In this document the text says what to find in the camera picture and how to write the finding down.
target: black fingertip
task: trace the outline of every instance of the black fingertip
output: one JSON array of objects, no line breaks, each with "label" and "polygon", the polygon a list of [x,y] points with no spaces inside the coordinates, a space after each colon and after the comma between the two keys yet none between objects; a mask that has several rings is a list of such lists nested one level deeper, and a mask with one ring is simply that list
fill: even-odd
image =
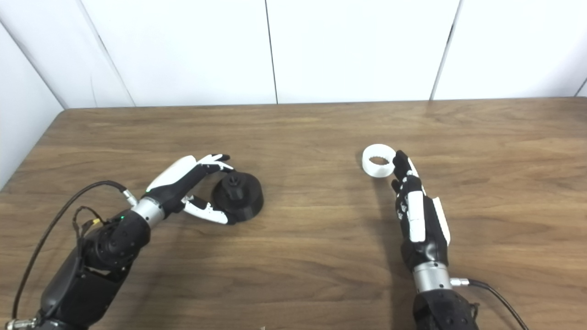
[{"label": "black fingertip", "polygon": [[227,225],[234,225],[238,222],[238,218],[234,214],[228,213],[226,211],[224,211],[224,214],[226,215],[226,219],[228,220],[228,222],[226,223]]},{"label": "black fingertip", "polygon": [[397,181],[396,179],[393,179],[392,188],[393,188],[393,191],[396,192],[396,194],[399,194],[400,190],[402,189],[402,184],[399,181]]},{"label": "black fingertip", "polygon": [[194,196],[193,199],[188,201],[189,203],[193,204],[194,206],[196,206],[197,208],[199,208],[200,210],[205,210],[206,207],[208,206],[208,202],[197,197]]},{"label": "black fingertip", "polygon": [[404,185],[407,193],[412,191],[422,191],[422,181],[419,177],[409,176]]},{"label": "black fingertip", "polygon": [[408,156],[403,151],[398,150],[392,163],[395,166],[393,174],[395,174],[398,180],[402,181],[403,178],[406,177],[407,172],[411,169],[410,163],[408,162]]}]

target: black round object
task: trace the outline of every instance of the black round object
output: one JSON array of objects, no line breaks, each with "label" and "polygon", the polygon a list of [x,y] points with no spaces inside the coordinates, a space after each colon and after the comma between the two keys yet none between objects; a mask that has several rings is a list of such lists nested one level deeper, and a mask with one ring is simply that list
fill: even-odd
[{"label": "black round object", "polygon": [[254,218],[263,207],[261,183],[252,174],[232,171],[214,187],[214,205],[236,216],[238,222]]}]

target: wooden table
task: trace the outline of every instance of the wooden table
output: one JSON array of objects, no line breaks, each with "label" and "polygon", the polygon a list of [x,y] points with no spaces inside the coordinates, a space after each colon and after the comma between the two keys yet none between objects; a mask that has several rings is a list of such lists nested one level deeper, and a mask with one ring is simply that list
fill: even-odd
[{"label": "wooden table", "polygon": [[[226,153],[260,179],[262,213],[235,226],[170,217],[92,329],[413,329],[390,179],[360,166],[373,143],[408,153],[441,196],[453,276],[498,288],[533,330],[585,328],[583,98],[67,110],[0,193],[0,316],[78,189],[112,179],[140,194],[181,156]],[[104,216],[126,207],[111,188],[82,203]],[[73,248],[70,215],[39,257],[23,318]],[[458,291],[481,303],[482,330],[518,329],[489,293]]]}]

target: panel seam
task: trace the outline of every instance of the panel seam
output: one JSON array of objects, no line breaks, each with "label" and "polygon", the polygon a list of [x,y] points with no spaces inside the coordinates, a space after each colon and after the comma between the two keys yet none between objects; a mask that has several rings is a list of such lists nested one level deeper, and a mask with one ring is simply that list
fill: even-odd
[{"label": "panel seam", "polygon": [[273,61],[273,46],[271,45],[271,29],[269,27],[269,9],[267,8],[267,0],[265,0],[265,14],[267,16],[267,33],[269,35],[269,51],[271,53],[271,69],[273,70],[273,88],[275,89],[275,104],[279,104],[277,98],[277,80],[275,79],[275,63]]},{"label": "panel seam", "polygon": [[464,0],[459,0],[457,5],[457,11],[454,13],[453,24],[450,26],[450,32],[448,33],[448,39],[446,40],[446,45],[444,46],[444,52],[442,54],[442,58],[440,59],[440,64],[438,66],[438,71],[436,72],[436,78],[434,79],[434,85],[432,86],[432,91],[430,92],[429,100],[434,100],[436,95],[436,88],[438,87],[438,83],[440,82],[440,77],[442,75],[442,71],[444,69],[444,63],[446,62],[446,58],[448,57],[448,52],[450,50],[450,45],[453,42],[454,31],[457,28],[458,17],[461,14],[461,8],[463,7]]},{"label": "panel seam", "polygon": [[8,28],[8,26],[6,25],[6,23],[4,23],[4,20],[2,19],[1,16],[0,16],[0,25],[6,30],[6,32],[8,33],[8,36],[16,44],[16,47],[18,47],[18,49],[23,54],[23,56],[25,57],[25,59],[29,62],[29,64],[31,65],[31,67],[33,68],[33,70],[36,72],[37,76],[39,76],[39,78],[45,84],[45,86],[47,87],[47,89],[49,89],[49,92],[51,92],[51,94],[53,95],[53,97],[55,98],[55,100],[57,100],[57,102],[59,103],[59,105],[64,110],[65,109],[68,109],[68,104],[65,102],[65,100],[63,98],[61,98],[55,92],[55,90],[51,87],[51,85],[49,84],[49,82],[47,81],[47,79],[45,79],[44,75],[41,74],[41,72],[39,70],[39,67],[36,65],[35,61],[32,59],[33,57],[31,55],[31,53],[27,50],[26,46],[16,38],[16,36],[14,35],[14,33],[12,33],[12,31]]},{"label": "panel seam", "polygon": [[579,96],[579,93],[585,87],[585,83],[587,83],[587,78],[585,78],[585,80],[583,80],[583,83],[581,84],[581,86],[579,87],[579,89],[577,90],[577,92],[575,93],[575,97]]},{"label": "panel seam", "polygon": [[129,100],[133,104],[133,106],[136,107],[137,105],[134,102],[132,95],[130,94],[129,88],[126,86],[124,79],[122,79],[122,75],[120,74],[120,71],[118,70],[118,68],[116,67],[116,64],[112,60],[112,57],[110,56],[110,52],[108,51],[108,48],[106,48],[106,45],[104,44],[104,41],[102,40],[102,37],[100,36],[100,33],[98,33],[98,30],[96,29],[96,25],[92,21],[90,14],[87,12],[86,6],[83,4],[82,0],[77,0],[77,4],[78,4],[78,7],[80,8],[80,11],[82,12],[82,16],[86,20],[88,27],[92,31],[92,34],[93,34],[94,38],[96,39],[96,42],[98,43],[98,47],[102,51],[102,54],[106,58],[106,61],[110,65],[110,68],[114,71],[114,75],[116,75],[116,78],[118,79],[119,83],[122,85],[122,87],[126,93],[126,96],[129,98]]}]

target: white plastic ring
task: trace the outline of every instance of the white plastic ring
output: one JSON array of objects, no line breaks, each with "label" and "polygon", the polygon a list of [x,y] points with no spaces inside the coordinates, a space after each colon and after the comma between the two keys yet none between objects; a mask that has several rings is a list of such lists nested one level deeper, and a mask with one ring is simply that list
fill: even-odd
[{"label": "white plastic ring", "polygon": [[[393,158],[396,156],[396,151],[385,144],[372,144],[363,151],[363,170],[372,177],[388,177],[392,175]],[[387,160],[387,164],[378,165],[371,161],[371,158],[381,157]]]}]

